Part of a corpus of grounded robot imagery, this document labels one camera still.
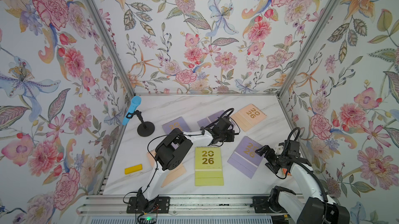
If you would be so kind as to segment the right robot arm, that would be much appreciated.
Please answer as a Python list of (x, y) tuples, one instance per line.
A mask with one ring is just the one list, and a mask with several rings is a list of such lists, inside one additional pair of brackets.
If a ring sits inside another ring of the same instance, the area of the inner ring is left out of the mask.
[(297, 182), (303, 200), (293, 190), (275, 186), (267, 198), (252, 198), (255, 212), (287, 213), (296, 224), (348, 224), (349, 211), (328, 195), (309, 161), (301, 157), (300, 143), (286, 140), (280, 145), (280, 154), (267, 145), (255, 153), (267, 160), (266, 167), (275, 175), (286, 169)]

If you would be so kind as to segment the blue microphone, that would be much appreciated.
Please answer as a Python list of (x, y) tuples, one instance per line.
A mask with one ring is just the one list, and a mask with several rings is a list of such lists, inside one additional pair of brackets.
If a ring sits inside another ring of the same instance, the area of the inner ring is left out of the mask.
[(141, 101), (142, 101), (142, 99), (140, 96), (134, 96), (131, 99), (129, 108), (123, 118), (123, 121), (122, 121), (123, 126), (126, 126), (129, 122), (129, 120), (134, 116), (136, 109), (141, 105)]

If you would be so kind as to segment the orange card box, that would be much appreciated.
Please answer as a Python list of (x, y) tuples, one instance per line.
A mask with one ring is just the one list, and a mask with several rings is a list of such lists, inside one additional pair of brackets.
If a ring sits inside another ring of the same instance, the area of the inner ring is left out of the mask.
[(288, 172), (288, 170), (287, 170), (287, 169), (285, 169), (285, 168), (282, 168), (282, 169), (281, 169), (281, 172), (282, 172), (282, 175), (283, 175), (283, 176), (285, 176), (285, 175), (287, 175), (287, 176), (291, 176), (291, 173), (290, 173), (290, 172)]

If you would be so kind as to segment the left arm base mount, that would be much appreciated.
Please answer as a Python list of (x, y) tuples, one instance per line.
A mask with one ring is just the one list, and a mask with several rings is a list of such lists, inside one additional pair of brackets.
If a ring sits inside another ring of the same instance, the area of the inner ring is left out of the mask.
[(156, 197), (147, 200), (144, 197), (130, 197), (126, 212), (128, 214), (168, 214), (170, 208), (170, 197)]

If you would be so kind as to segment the peach calendar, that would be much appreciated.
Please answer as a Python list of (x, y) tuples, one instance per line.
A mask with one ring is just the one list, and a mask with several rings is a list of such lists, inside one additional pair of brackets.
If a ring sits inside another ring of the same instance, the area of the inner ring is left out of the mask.
[(265, 120), (267, 115), (254, 104), (249, 104), (237, 113), (231, 115), (231, 118), (237, 123), (238, 127), (242, 131), (247, 132)]
[[(156, 155), (155, 150), (151, 150), (150, 152), (147, 153), (147, 157), (149, 159), (149, 162), (151, 164), (151, 166), (154, 168), (156, 167), (155, 165), (155, 160), (154, 160), (154, 156)], [(168, 171), (167, 176), (165, 177), (161, 188), (164, 188), (165, 186), (167, 186), (168, 184), (170, 184), (171, 182), (173, 182), (174, 180), (176, 180), (177, 178), (179, 178), (180, 176), (184, 175), (187, 172), (186, 168), (180, 164), (177, 168), (175, 168), (172, 171)]]

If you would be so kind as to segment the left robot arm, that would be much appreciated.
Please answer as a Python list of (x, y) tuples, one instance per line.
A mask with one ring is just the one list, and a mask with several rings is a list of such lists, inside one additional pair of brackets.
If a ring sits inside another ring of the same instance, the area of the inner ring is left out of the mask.
[(155, 202), (161, 194), (161, 187), (167, 177), (168, 171), (176, 169), (185, 159), (187, 154), (196, 148), (211, 151), (211, 164), (215, 164), (216, 149), (227, 142), (233, 142), (236, 133), (229, 116), (220, 116), (197, 132), (184, 132), (174, 128), (155, 148), (152, 176), (146, 186), (141, 187), (136, 198), (140, 204)]

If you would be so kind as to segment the purple calendar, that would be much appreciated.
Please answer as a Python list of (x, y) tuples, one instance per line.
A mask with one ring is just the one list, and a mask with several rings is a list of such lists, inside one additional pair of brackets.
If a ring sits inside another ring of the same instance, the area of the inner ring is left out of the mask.
[(162, 125), (162, 128), (166, 134), (169, 134), (174, 129), (179, 129), (182, 132), (191, 132), (191, 128), (184, 120), (183, 117), (176, 118)]
[(228, 159), (228, 163), (252, 179), (262, 161), (262, 157), (255, 152), (261, 147), (258, 142), (245, 136)]
[(223, 114), (223, 112), (224, 112), (223, 110), (222, 111), (218, 111), (218, 112), (216, 112), (216, 113), (214, 113), (214, 114), (212, 114), (212, 115), (210, 115), (210, 116), (208, 116), (206, 118), (203, 118), (203, 119), (197, 121), (197, 124), (199, 125), (199, 127), (206, 127), (209, 124), (211, 124), (212, 122), (218, 120), (219, 117)]

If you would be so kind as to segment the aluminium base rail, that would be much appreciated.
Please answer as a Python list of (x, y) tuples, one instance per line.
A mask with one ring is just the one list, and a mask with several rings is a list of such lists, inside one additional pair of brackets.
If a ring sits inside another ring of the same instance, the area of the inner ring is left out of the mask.
[[(267, 194), (208, 194), (208, 195), (162, 195), (155, 200), (148, 216), (250, 216), (287, 215), (284, 209), (272, 210), (266, 204)], [(144, 204), (133, 194), (98, 195), (86, 197), (78, 207), (79, 216), (139, 216), (144, 213)]]

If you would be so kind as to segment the yellow-green desk calendar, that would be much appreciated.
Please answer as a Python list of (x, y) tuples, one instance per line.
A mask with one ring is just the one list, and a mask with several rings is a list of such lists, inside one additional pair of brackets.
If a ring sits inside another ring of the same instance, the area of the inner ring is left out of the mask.
[(222, 156), (219, 147), (195, 148), (195, 186), (223, 186)]

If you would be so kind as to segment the yellow block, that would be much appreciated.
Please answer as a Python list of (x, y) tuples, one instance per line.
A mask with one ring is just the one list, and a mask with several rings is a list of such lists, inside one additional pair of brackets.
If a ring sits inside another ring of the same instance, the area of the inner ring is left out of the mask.
[(138, 164), (138, 165), (126, 168), (124, 170), (124, 174), (125, 175), (129, 175), (129, 174), (132, 174), (132, 173), (135, 173), (135, 172), (139, 172), (139, 171), (142, 171), (142, 170), (143, 170), (142, 164)]

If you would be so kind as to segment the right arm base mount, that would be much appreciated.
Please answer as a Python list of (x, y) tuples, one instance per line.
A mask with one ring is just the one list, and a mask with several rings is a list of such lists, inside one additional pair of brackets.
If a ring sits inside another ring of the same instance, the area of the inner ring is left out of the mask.
[(252, 197), (250, 207), (255, 210), (257, 214), (288, 214), (288, 211), (282, 207), (280, 202), (288, 199), (296, 198), (297, 195), (282, 192), (278, 196), (260, 196)]

